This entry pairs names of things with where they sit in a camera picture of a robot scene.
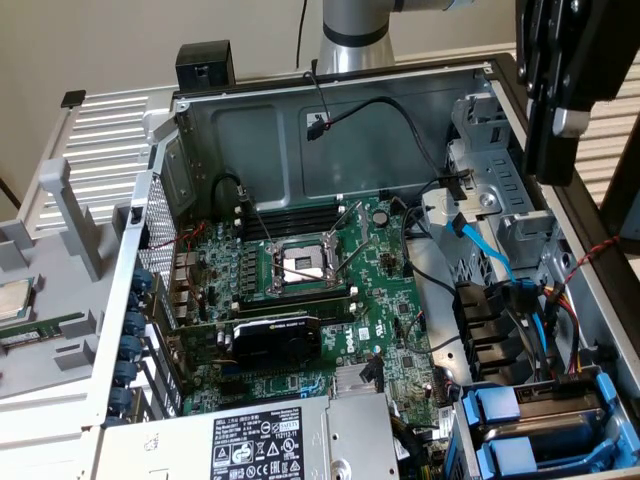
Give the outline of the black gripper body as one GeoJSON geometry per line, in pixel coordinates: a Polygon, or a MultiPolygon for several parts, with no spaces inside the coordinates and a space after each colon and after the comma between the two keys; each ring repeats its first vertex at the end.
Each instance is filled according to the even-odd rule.
{"type": "Polygon", "coordinates": [[[550,104],[614,99],[639,50],[637,1],[556,1],[550,26],[550,104]]]}

